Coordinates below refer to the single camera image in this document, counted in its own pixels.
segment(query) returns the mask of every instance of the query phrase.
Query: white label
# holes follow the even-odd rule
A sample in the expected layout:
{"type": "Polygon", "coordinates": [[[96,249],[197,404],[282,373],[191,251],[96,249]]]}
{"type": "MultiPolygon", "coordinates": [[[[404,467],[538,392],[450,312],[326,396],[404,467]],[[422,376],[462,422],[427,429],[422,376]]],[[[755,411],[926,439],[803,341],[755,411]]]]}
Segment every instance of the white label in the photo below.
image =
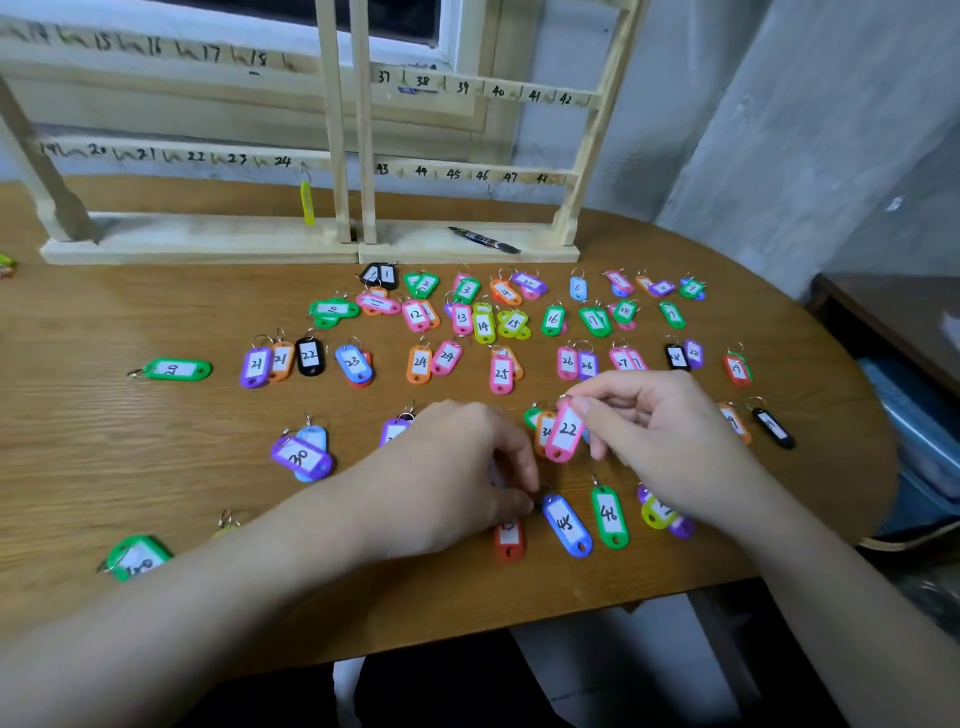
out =
{"type": "Polygon", "coordinates": [[[546,512],[564,534],[567,543],[576,544],[587,535],[577,522],[577,517],[566,507],[565,501],[555,500],[546,507],[546,512]]]}
{"type": "Polygon", "coordinates": [[[253,379],[257,376],[261,376],[266,372],[267,357],[270,355],[272,350],[267,349],[265,352],[254,352],[250,355],[250,358],[247,359],[247,371],[244,373],[245,379],[253,379]]]}
{"type": "Polygon", "coordinates": [[[410,372],[415,375],[425,375],[430,369],[430,352],[417,352],[414,354],[414,365],[410,372]]]}
{"type": "Polygon", "coordinates": [[[763,421],[765,425],[767,425],[770,428],[770,431],[773,432],[775,435],[777,435],[777,437],[779,437],[781,440],[786,440],[788,437],[790,437],[783,430],[783,428],[777,424],[777,421],[774,420],[766,412],[760,412],[757,414],[757,416],[763,421]]]}
{"type": "Polygon", "coordinates": [[[274,371],[286,372],[287,362],[294,355],[293,347],[277,347],[274,349],[274,371]]]}
{"type": "Polygon", "coordinates": [[[597,505],[600,507],[600,522],[607,533],[623,533],[623,522],[618,515],[616,498],[607,494],[597,496],[597,505]]]}
{"type": "Polygon", "coordinates": [[[583,422],[577,416],[577,413],[568,407],[564,412],[564,418],[560,420],[558,429],[554,433],[553,447],[570,452],[574,443],[577,442],[577,436],[580,434],[582,426],[583,422]]]}
{"type": "Polygon", "coordinates": [[[167,376],[190,376],[197,371],[196,364],[185,361],[167,361],[161,359],[154,366],[154,374],[167,376]]]}
{"type": "Polygon", "coordinates": [[[300,361],[304,366],[313,366],[309,362],[319,362],[320,355],[317,353],[317,342],[307,341],[300,344],[300,361]]]}
{"type": "Polygon", "coordinates": [[[520,529],[516,527],[516,521],[507,521],[500,526],[500,545],[520,545],[520,529]]]}

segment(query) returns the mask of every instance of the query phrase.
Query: plastic key tag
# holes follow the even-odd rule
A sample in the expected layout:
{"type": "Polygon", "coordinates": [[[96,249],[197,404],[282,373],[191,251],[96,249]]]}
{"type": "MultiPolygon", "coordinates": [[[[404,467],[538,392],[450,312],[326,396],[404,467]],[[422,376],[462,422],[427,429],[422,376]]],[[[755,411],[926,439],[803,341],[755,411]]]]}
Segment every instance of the plastic key tag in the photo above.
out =
{"type": "Polygon", "coordinates": [[[623,510],[620,508],[620,498],[616,491],[597,483],[590,491],[590,496],[593,498],[593,513],[597,518],[600,540],[610,548],[626,546],[630,542],[630,532],[623,520],[623,510]]]}
{"type": "Polygon", "coordinates": [[[564,318],[566,310],[561,305],[547,306],[543,312],[543,323],[540,324],[540,330],[545,336],[559,336],[564,327],[564,318]]]}
{"type": "Polygon", "coordinates": [[[555,463],[565,463],[580,444],[584,434],[584,423],[580,416],[570,407],[569,400],[564,400],[557,412],[557,422],[546,443],[546,456],[555,463]]]}
{"type": "Polygon", "coordinates": [[[490,359],[490,389],[496,395],[509,395],[514,391],[514,360],[494,351],[490,359]]]}
{"type": "Polygon", "coordinates": [[[323,480],[333,469],[333,458],[300,438],[284,435],[270,448],[270,456],[284,468],[312,480],[323,480]]]}
{"type": "Polygon", "coordinates": [[[660,312],[663,314],[663,318],[666,319],[666,323],[673,328],[683,328],[686,326],[684,317],[680,315],[680,309],[674,304],[668,301],[662,302],[660,304],[660,312]]]}
{"type": "Polygon", "coordinates": [[[543,515],[550,522],[550,527],[557,534],[567,553],[577,558],[589,556],[593,551],[593,539],[570,508],[570,504],[566,502],[566,498],[555,495],[544,498],[543,515]]]}
{"type": "Polygon", "coordinates": [[[422,303],[419,301],[404,301],[401,308],[403,309],[403,318],[411,331],[423,333],[430,328],[430,319],[427,318],[422,303]]]}
{"type": "Polygon", "coordinates": [[[307,333],[302,339],[297,340],[295,347],[297,369],[302,375],[316,376],[323,373],[325,366],[323,344],[307,333]]]}
{"type": "Polygon", "coordinates": [[[407,381],[411,384],[426,384],[430,381],[432,359],[433,352],[430,351],[430,347],[415,346],[411,349],[407,361],[407,381]]]}
{"type": "Polygon", "coordinates": [[[732,402],[722,401],[719,402],[720,412],[727,419],[727,422],[730,423],[730,426],[733,428],[733,431],[739,435],[740,439],[743,440],[744,445],[750,445],[751,436],[750,430],[743,424],[740,418],[736,414],[736,410],[733,408],[732,402]]]}
{"type": "Polygon", "coordinates": [[[244,356],[243,367],[240,370],[240,384],[247,389],[262,387],[270,377],[273,361],[274,350],[270,347],[250,349],[244,356]]]}
{"type": "Polygon", "coordinates": [[[130,581],[163,566],[173,554],[153,536],[129,536],[114,546],[97,571],[109,571],[117,581],[130,581]]]}
{"type": "Polygon", "coordinates": [[[457,283],[457,286],[453,291],[453,300],[457,303],[473,303],[473,299],[476,298],[479,290],[480,281],[467,276],[457,283]]]}
{"type": "Polygon", "coordinates": [[[564,381],[573,381],[580,375],[580,352],[572,347],[557,349],[557,376],[564,381]]]}
{"type": "Polygon", "coordinates": [[[463,355],[463,348],[455,341],[444,341],[430,363],[430,371],[437,376],[447,376],[457,366],[463,355]]]}
{"type": "Polygon", "coordinates": [[[470,336],[473,332],[473,312],[465,303],[455,303],[450,307],[453,332],[458,336],[470,336]]]}
{"type": "Polygon", "coordinates": [[[686,354],[686,363],[690,369],[700,369],[704,366],[704,348],[693,339],[684,341],[684,353],[686,354]]]}
{"type": "Polygon", "coordinates": [[[354,384],[366,384],[373,379],[373,367],[367,357],[352,344],[345,344],[334,354],[344,374],[354,384]]]}
{"type": "Polygon", "coordinates": [[[208,362],[197,359],[154,359],[137,374],[147,379],[200,381],[210,376],[212,371],[213,367],[208,362]]]}

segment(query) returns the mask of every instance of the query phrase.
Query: wooden table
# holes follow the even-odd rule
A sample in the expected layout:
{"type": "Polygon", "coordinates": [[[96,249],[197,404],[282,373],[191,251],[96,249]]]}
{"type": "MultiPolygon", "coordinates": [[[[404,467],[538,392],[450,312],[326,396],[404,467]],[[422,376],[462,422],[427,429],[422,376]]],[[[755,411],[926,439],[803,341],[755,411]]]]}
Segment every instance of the wooden table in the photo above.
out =
{"type": "MultiPolygon", "coordinates": [[[[91,209],[289,215],[300,204],[291,187],[144,178],[70,183],[91,209]]],[[[475,200],[377,201],[381,215],[397,218],[547,222],[553,212],[475,200]]],[[[551,293],[524,305],[536,332],[516,344],[526,376],[509,397],[491,393],[490,354],[475,342],[452,376],[414,387],[404,367],[418,336],[399,320],[366,316],[323,339],[331,347],[351,335],[363,341],[377,370],[368,389],[349,387],[330,364],[322,376],[294,374],[250,391],[237,379],[251,339],[277,327],[301,336],[307,305],[337,289],[357,291],[359,266],[53,267],[36,254],[44,234],[17,184],[0,185],[0,214],[0,252],[20,261],[17,276],[0,281],[3,633],[122,589],[94,569],[128,535],[155,534],[184,553],[211,537],[224,508],[248,521],[295,493],[300,484],[268,450],[284,427],[302,425],[304,410],[327,427],[343,472],[377,446],[383,421],[413,399],[418,407],[446,398],[491,402],[519,422],[533,401],[556,398],[566,388],[555,371],[558,341],[539,331],[554,298],[566,305],[569,335],[587,338],[567,295],[572,266],[541,265],[551,293]],[[159,356],[205,359],[214,372],[199,383],[126,377],[159,356]]],[[[604,269],[623,267],[631,278],[645,268],[655,279],[676,281],[687,272],[705,279],[705,302],[674,298],[688,322],[682,333],[706,348],[698,381],[716,400],[766,398],[798,446],[780,449],[750,425],[756,456],[848,542],[873,531],[897,486],[894,434],[866,379],[809,314],[738,264],[635,220],[585,212],[577,243],[591,297],[604,303],[612,300],[598,275],[604,269]],[[737,342],[756,376],[749,390],[734,388],[720,364],[737,342]]],[[[438,303],[456,266],[431,268],[443,279],[433,297],[438,303]]],[[[496,270],[471,272],[486,281],[496,270]]],[[[662,347],[673,329],[653,299],[637,297],[642,309],[627,338],[652,367],[665,369],[662,347]]],[[[448,332],[444,321],[440,333],[448,332]]],[[[610,340],[593,344],[609,369],[610,340]]],[[[740,410],[747,420],[742,404],[740,410]]],[[[573,559],[544,518],[533,515],[521,562],[499,563],[485,533],[446,553],[360,570],[299,608],[238,669],[363,655],[754,573],[739,549],[708,527],[689,542],[646,527],[636,477],[612,461],[596,471],[620,494],[631,531],[626,549],[607,549],[595,538],[589,558],[573,559]]],[[[595,534],[583,449],[563,467],[544,461],[542,480],[559,487],[595,534]]],[[[391,487],[388,473],[383,487],[391,487]]]]}

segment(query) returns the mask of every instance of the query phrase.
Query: orange key tag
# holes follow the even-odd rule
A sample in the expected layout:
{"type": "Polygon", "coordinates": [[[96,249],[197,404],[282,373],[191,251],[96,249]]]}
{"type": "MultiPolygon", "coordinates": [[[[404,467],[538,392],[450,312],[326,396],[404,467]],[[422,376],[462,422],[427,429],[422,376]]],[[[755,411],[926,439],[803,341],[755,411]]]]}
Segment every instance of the orange key tag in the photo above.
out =
{"type": "Polygon", "coordinates": [[[410,350],[410,358],[407,360],[407,381],[411,384],[426,384],[430,381],[432,360],[433,352],[429,344],[424,344],[421,338],[420,343],[410,350]]]}

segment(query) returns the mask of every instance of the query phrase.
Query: green key tag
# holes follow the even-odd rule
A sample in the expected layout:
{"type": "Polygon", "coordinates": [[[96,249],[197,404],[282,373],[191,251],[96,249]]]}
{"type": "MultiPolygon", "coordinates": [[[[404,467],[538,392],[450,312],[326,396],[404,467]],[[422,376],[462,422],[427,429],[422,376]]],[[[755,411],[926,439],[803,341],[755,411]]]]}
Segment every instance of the green key tag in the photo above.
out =
{"type": "Polygon", "coordinates": [[[97,571],[109,571],[117,581],[163,566],[174,555],[153,536],[130,536],[114,546],[97,571]]]}
{"type": "Polygon", "coordinates": [[[433,289],[437,287],[437,283],[439,282],[439,276],[434,276],[432,273],[422,274],[417,280],[417,285],[414,286],[414,298],[421,300],[430,298],[430,294],[433,293],[433,289]]]}
{"type": "Polygon", "coordinates": [[[540,324],[540,330],[546,336],[558,336],[564,330],[564,317],[566,310],[561,305],[547,306],[543,312],[543,323],[540,324]]]}
{"type": "Polygon", "coordinates": [[[142,370],[134,370],[131,376],[147,379],[172,379],[174,381],[200,381],[210,376],[213,367],[209,362],[197,359],[154,359],[142,370]]]}
{"type": "Polygon", "coordinates": [[[623,520],[620,498],[616,496],[616,491],[597,483],[590,495],[593,498],[593,513],[597,517],[601,540],[610,548],[623,548],[630,542],[630,532],[623,520]]]}
{"type": "Polygon", "coordinates": [[[686,326],[684,317],[680,315],[680,309],[671,302],[661,302],[660,312],[663,314],[663,318],[666,319],[666,323],[673,328],[683,328],[686,326]]]}
{"type": "Polygon", "coordinates": [[[481,287],[482,283],[479,280],[470,277],[464,278],[457,285],[457,290],[453,292],[453,300],[456,303],[470,305],[481,287]]]}
{"type": "Polygon", "coordinates": [[[621,301],[613,310],[613,318],[618,324],[626,326],[634,319],[636,313],[636,303],[633,301],[621,301]]]}

